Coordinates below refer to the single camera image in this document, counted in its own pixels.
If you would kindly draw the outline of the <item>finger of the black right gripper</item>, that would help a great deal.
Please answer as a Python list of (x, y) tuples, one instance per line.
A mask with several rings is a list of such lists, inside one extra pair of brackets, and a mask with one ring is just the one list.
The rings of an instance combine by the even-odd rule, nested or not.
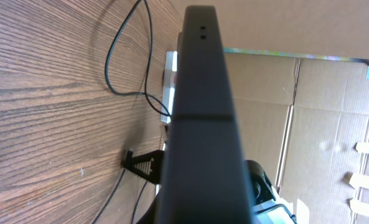
[(162, 150), (148, 152), (140, 156), (133, 156), (133, 151), (128, 151), (123, 167), (152, 184), (160, 184), (163, 160), (164, 151)]

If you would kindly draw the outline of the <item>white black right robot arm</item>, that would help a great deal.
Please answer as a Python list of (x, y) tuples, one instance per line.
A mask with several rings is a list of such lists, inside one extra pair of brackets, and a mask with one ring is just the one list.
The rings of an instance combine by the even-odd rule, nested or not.
[[(156, 150), (140, 156), (134, 156), (128, 151), (123, 167), (144, 179), (146, 182), (158, 185), (161, 182), (161, 172), (164, 151)], [(262, 166), (256, 161), (247, 160), (248, 171), (255, 195), (256, 223), (297, 223), (290, 204), (281, 199), (271, 184)]]

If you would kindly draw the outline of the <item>blue Galaxy smartphone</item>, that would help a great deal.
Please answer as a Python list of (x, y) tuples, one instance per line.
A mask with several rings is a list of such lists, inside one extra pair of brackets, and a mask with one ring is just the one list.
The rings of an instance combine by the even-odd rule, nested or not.
[(157, 223), (251, 223), (253, 195), (241, 150), (217, 13), (185, 10)]

